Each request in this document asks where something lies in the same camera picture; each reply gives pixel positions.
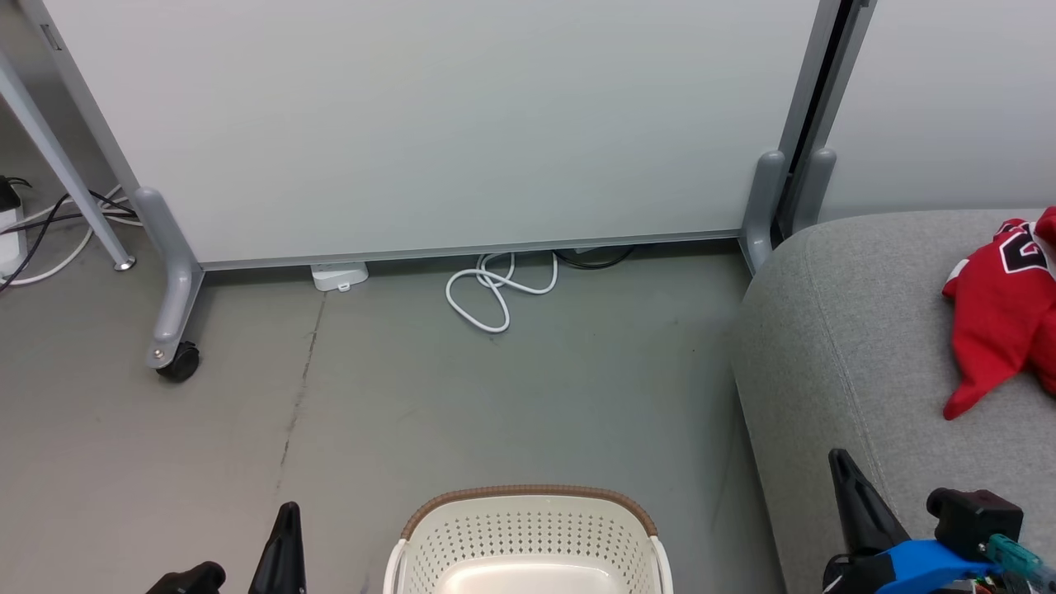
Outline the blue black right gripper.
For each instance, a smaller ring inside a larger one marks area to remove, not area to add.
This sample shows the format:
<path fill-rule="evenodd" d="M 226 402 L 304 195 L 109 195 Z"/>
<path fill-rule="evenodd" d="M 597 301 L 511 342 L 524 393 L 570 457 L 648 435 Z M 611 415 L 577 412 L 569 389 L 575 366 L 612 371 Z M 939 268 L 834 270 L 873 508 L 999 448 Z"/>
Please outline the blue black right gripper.
<path fill-rule="evenodd" d="M 828 463 L 846 550 L 825 567 L 823 593 L 974 593 L 978 580 L 1003 575 L 934 539 L 910 539 L 847 450 L 831 449 Z"/>

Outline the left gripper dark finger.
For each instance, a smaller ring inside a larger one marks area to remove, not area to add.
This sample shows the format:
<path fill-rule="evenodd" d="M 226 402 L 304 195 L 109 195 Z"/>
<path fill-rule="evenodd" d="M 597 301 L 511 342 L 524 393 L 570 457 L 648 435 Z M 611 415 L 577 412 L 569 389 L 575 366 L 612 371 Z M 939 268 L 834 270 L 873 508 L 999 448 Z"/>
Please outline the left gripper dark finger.
<path fill-rule="evenodd" d="M 249 593 L 307 592 L 301 511 L 297 503 L 280 505 Z"/>

